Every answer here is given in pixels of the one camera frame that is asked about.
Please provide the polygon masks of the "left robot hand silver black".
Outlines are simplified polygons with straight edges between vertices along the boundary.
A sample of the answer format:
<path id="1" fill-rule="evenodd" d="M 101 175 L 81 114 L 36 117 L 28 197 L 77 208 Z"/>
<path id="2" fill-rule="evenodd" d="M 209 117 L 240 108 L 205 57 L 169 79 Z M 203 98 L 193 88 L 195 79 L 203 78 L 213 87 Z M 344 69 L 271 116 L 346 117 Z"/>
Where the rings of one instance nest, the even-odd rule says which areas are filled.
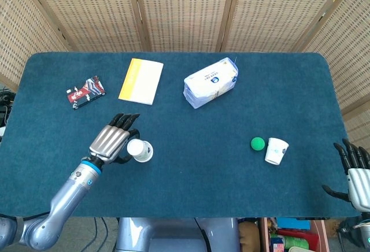
<path id="1" fill-rule="evenodd" d="M 104 164 L 125 164 L 130 161 L 130 154 L 121 157 L 120 153 L 132 138 L 140 138 L 137 129 L 130 129 L 139 116 L 139 113 L 115 115 L 90 144 L 90 158 L 95 162 L 95 158 L 99 158 Z"/>

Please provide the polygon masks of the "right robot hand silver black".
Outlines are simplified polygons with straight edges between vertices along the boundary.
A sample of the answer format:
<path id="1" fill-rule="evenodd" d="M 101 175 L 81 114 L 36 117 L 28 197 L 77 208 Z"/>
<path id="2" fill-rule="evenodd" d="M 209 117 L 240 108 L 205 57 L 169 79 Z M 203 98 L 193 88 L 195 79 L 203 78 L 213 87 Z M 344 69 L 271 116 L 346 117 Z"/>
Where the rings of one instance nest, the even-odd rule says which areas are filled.
<path id="1" fill-rule="evenodd" d="M 333 145 L 341 159 L 348 191 L 334 191 L 327 185 L 322 185 L 322 188 L 328 195 L 351 203 L 360 213 L 369 213 L 369 152 L 350 143 L 348 139 L 342 139 L 342 142 L 345 148 L 339 143 Z"/>

